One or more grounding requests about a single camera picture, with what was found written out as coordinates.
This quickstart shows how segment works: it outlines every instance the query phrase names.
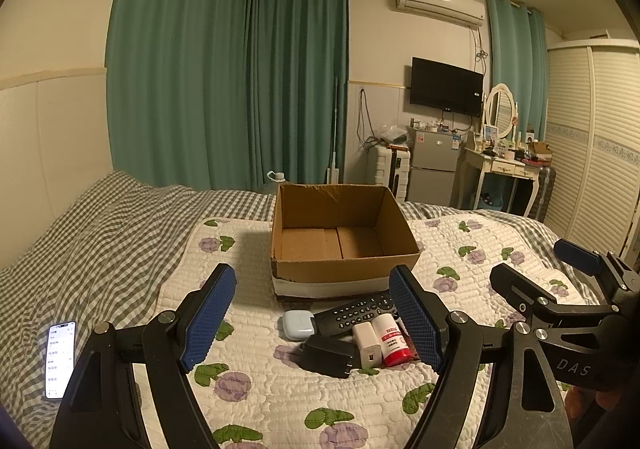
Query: plastic bag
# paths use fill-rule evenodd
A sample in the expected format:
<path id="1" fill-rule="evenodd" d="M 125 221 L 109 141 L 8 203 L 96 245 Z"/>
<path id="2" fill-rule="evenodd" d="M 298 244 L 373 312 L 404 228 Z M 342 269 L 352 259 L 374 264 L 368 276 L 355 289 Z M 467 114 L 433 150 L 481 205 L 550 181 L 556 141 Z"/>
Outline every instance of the plastic bag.
<path id="1" fill-rule="evenodd" d="M 404 144 L 408 148 L 411 148 L 413 144 L 413 137 L 408 132 L 405 126 L 397 126 L 396 124 L 384 124 L 375 131 L 376 138 L 384 140 L 390 144 Z"/>

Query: vanity table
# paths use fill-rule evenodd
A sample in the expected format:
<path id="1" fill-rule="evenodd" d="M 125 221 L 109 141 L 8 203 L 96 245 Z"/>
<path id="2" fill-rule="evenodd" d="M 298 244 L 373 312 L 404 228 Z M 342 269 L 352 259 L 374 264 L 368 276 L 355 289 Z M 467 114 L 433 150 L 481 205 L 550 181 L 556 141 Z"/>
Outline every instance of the vanity table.
<path id="1" fill-rule="evenodd" d="M 497 139 L 505 139 L 509 134 L 512 134 L 512 139 L 515 134 L 514 124 L 517 122 L 518 105 L 513 100 L 513 94 L 509 87 L 505 84 L 497 84 L 489 93 L 484 108 L 482 111 L 482 122 L 485 125 L 493 127 L 497 131 Z M 478 149 L 482 149 L 482 144 L 477 144 L 470 134 L 466 143 L 468 145 L 475 145 Z M 516 187 L 518 180 L 532 180 L 533 191 L 527 203 L 527 209 L 524 216 L 529 216 L 531 207 L 533 206 L 536 196 L 538 194 L 538 175 L 540 174 L 540 168 L 537 166 L 529 166 L 518 160 L 511 160 L 507 158 L 498 158 L 497 156 L 483 155 L 481 151 L 477 151 L 474 148 L 465 148 L 464 158 L 460 165 L 460 190 L 458 191 L 458 209 L 462 207 L 462 200 L 464 197 L 465 175 L 468 166 L 478 168 L 480 170 L 480 179 L 478 180 L 478 188 L 476 189 L 476 199 L 474 201 L 473 209 L 478 209 L 478 202 L 480 200 L 480 193 L 482 192 L 482 183 L 484 182 L 484 175 L 487 173 L 495 173 L 504 176 L 510 176 L 514 179 L 513 187 L 511 188 L 511 195 L 509 197 L 509 204 L 507 206 L 507 212 L 511 212 L 511 206 L 513 205 L 513 197 L 516 193 Z"/>
<path id="2" fill-rule="evenodd" d="M 483 155 L 480 152 L 476 152 L 471 148 L 465 148 L 465 158 L 463 158 L 462 165 L 460 166 L 460 191 L 458 195 L 458 209 L 462 208 L 462 200 L 465 187 L 465 176 L 468 166 L 478 168 L 480 170 L 480 179 L 478 180 L 478 188 L 476 189 L 476 199 L 472 210 L 478 209 L 478 201 L 480 200 L 480 193 L 482 191 L 482 182 L 484 182 L 484 175 L 487 173 L 495 173 L 504 176 L 510 176 L 514 178 L 513 188 L 511 188 L 511 195 L 509 197 L 509 204 L 507 206 L 507 212 L 511 211 L 511 205 L 513 204 L 513 197 L 516 193 L 516 186 L 518 180 L 532 180 L 533 191 L 527 203 L 527 209 L 524 212 L 524 216 L 529 216 L 533 202 L 536 200 L 538 194 L 538 188 L 540 186 L 538 182 L 538 175 L 540 174 L 540 168 L 537 166 L 528 166 L 524 162 L 517 160 L 507 160 L 504 158 L 498 158 L 496 156 Z"/>

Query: wall-mounted tv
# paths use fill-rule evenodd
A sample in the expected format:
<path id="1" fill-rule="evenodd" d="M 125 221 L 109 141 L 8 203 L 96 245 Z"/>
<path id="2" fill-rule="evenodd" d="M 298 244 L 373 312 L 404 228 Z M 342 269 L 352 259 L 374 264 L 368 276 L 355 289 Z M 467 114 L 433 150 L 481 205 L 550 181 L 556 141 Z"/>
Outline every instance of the wall-mounted tv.
<path id="1" fill-rule="evenodd" d="M 473 117 L 482 115 L 482 74 L 414 57 L 409 102 Z"/>

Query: sliding wardrobe door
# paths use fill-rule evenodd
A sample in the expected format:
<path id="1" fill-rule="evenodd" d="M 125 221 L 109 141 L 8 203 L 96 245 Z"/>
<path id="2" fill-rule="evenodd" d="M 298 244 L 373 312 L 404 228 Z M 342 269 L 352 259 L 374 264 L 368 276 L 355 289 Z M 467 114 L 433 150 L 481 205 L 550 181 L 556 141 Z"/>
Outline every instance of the sliding wardrobe door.
<path id="1" fill-rule="evenodd" d="M 586 48 L 549 51 L 545 141 L 553 150 L 556 182 L 545 217 L 558 236 L 570 230 L 584 174 L 591 125 L 591 80 Z"/>
<path id="2" fill-rule="evenodd" d="M 640 187 L 640 58 L 634 48 L 591 50 L 593 148 L 570 239 L 588 249 L 620 254 Z"/>

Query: cardboard box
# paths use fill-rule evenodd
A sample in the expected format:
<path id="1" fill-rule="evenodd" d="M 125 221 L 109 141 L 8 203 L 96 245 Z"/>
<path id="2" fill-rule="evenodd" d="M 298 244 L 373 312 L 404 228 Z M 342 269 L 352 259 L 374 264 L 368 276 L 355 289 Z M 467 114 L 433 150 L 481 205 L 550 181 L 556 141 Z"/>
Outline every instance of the cardboard box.
<path id="1" fill-rule="evenodd" d="M 396 265 L 420 257 L 414 235 L 388 188 L 282 185 L 271 234 L 278 296 L 329 299 L 388 288 Z"/>
<path id="2" fill-rule="evenodd" d="M 553 152 L 545 142 L 529 142 L 529 151 L 540 162 L 551 162 Z"/>

